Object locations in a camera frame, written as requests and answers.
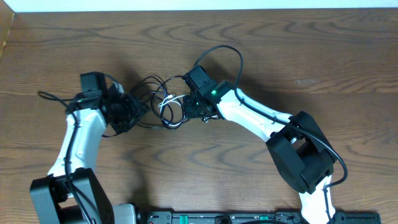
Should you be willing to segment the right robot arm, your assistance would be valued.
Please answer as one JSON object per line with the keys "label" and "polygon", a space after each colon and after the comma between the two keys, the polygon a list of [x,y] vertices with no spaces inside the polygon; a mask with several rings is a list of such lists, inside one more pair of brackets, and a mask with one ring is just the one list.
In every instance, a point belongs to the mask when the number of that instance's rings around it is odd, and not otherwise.
{"label": "right robot arm", "polygon": [[188,118],[225,119],[261,138],[282,178],[299,193],[301,215],[308,223],[330,223],[335,208],[325,190],[337,157],[315,120],[270,109],[231,83],[211,79],[200,65],[183,76],[190,94],[183,99]]}

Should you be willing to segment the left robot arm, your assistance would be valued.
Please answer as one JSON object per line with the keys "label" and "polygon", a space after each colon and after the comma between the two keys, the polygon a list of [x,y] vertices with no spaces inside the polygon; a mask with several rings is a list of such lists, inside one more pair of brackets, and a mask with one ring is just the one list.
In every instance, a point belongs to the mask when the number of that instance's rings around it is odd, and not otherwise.
{"label": "left robot arm", "polygon": [[108,126],[128,132],[148,112],[131,91],[100,72],[80,76],[81,92],[63,100],[44,91],[42,98],[65,107],[67,131],[60,153],[46,177],[35,179],[30,197],[41,223],[137,223],[130,203],[113,205],[95,176],[100,142]]}

